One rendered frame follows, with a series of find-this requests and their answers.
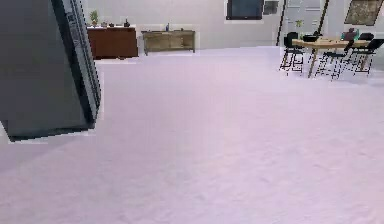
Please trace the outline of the white room door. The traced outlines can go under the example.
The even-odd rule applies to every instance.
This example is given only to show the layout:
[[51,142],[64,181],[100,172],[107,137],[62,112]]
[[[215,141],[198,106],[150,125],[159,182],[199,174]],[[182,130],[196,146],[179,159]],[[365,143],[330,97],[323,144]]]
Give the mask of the white room door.
[[312,34],[316,31],[319,27],[324,3],[325,0],[279,0],[277,28],[279,45],[283,46],[283,39],[289,32],[297,32],[296,20],[304,20],[304,33],[302,34]]

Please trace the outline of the light wooden dining table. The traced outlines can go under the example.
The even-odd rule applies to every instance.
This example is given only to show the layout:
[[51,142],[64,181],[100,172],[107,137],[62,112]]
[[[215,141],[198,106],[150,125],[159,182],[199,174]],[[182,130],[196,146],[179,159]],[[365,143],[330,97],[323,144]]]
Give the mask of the light wooden dining table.
[[307,77],[310,78],[314,74],[314,65],[318,60],[318,51],[322,49],[342,49],[348,45],[346,40],[337,40],[330,38],[319,38],[315,42],[305,42],[300,39],[293,39],[292,44],[294,46],[301,46],[311,49],[312,59],[310,60],[310,67]]

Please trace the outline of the dark framed window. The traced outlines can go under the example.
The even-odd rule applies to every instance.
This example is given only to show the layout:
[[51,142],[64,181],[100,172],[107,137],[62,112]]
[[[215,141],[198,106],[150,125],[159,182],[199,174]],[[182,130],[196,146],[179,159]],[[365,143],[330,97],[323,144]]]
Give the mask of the dark framed window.
[[227,20],[261,20],[264,0],[228,0]]

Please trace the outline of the reddish brown sideboard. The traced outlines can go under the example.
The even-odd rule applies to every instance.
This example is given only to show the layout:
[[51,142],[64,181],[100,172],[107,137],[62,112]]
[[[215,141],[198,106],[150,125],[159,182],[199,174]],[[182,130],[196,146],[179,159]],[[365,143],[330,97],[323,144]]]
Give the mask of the reddish brown sideboard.
[[97,60],[138,56],[136,30],[132,27],[88,28],[87,33]]

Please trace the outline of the small grey framed picture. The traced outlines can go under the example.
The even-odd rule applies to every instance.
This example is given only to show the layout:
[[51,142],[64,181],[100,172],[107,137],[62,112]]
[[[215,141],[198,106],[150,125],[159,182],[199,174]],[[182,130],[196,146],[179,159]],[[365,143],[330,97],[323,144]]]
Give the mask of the small grey framed picture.
[[278,10],[278,0],[264,0],[264,9],[263,14],[264,15],[274,15],[277,13]]

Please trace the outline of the grey fridge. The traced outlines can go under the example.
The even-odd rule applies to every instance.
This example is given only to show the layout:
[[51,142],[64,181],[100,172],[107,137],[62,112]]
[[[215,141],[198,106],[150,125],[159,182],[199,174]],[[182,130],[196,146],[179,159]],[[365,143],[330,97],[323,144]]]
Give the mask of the grey fridge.
[[0,0],[0,124],[8,138],[92,129],[100,103],[81,0]]

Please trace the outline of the brown framed painting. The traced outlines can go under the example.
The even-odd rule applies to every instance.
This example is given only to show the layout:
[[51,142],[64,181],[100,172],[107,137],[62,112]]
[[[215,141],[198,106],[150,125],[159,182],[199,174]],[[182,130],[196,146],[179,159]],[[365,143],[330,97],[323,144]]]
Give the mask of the brown framed painting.
[[345,24],[374,26],[384,0],[351,0]]

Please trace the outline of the olive wooden console table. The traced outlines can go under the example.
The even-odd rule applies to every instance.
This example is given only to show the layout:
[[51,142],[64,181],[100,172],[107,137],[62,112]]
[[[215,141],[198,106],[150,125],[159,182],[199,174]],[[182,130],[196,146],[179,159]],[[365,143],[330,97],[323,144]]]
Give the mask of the olive wooden console table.
[[144,53],[181,51],[195,52],[195,34],[193,30],[143,31]]

